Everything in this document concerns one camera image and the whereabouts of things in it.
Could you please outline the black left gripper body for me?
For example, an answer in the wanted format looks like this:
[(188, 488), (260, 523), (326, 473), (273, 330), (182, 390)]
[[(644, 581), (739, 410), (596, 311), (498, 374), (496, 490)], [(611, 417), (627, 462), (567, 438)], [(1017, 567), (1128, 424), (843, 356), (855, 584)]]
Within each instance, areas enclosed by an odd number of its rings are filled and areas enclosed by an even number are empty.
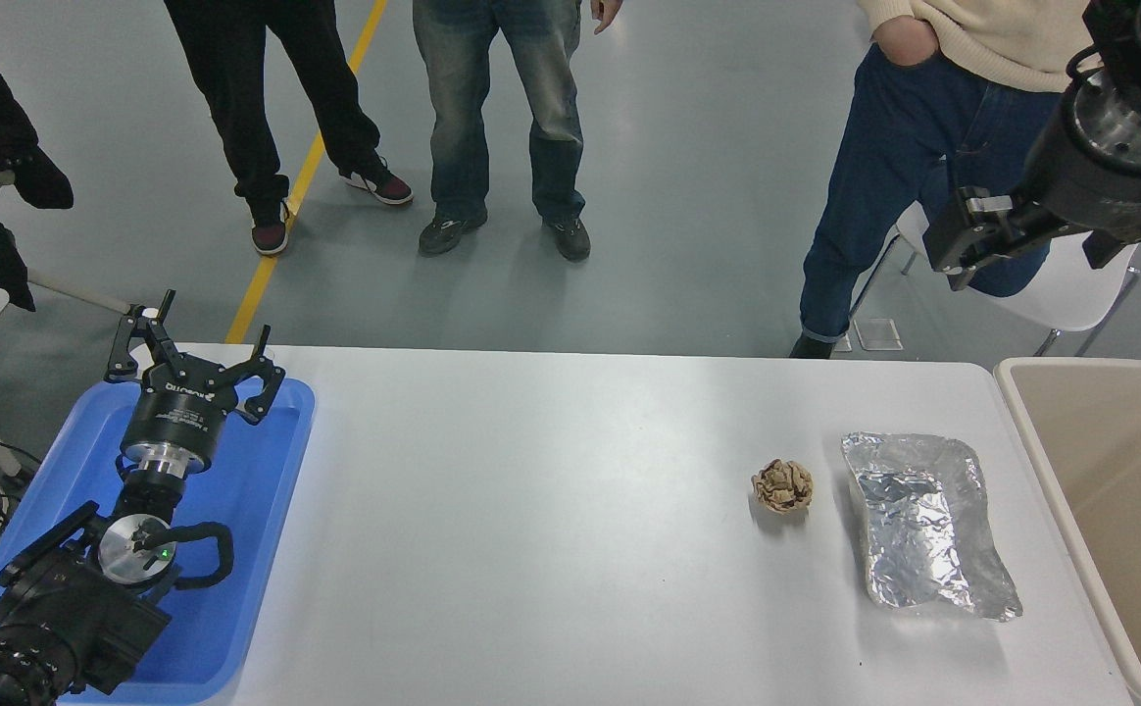
[(218, 363), (195, 356), (184, 356), (181, 363), (183, 376), (168, 362), (144, 372), (141, 393), (120, 443), (126, 459), (139, 461), (144, 451), (170, 445), (188, 452), (191, 464), (212, 464), (238, 397), (234, 387), (208, 387), (222, 376)]

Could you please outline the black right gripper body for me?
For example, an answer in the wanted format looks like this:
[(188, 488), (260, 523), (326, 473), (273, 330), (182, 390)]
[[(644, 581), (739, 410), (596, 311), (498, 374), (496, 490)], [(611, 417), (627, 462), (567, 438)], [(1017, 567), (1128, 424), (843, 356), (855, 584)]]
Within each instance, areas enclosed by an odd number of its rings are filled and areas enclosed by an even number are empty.
[(1015, 227), (1027, 238), (1089, 232), (1101, 269), (1141, 242), (1141, 112), (1118, 94), (1065, 94), (1023, 162)]

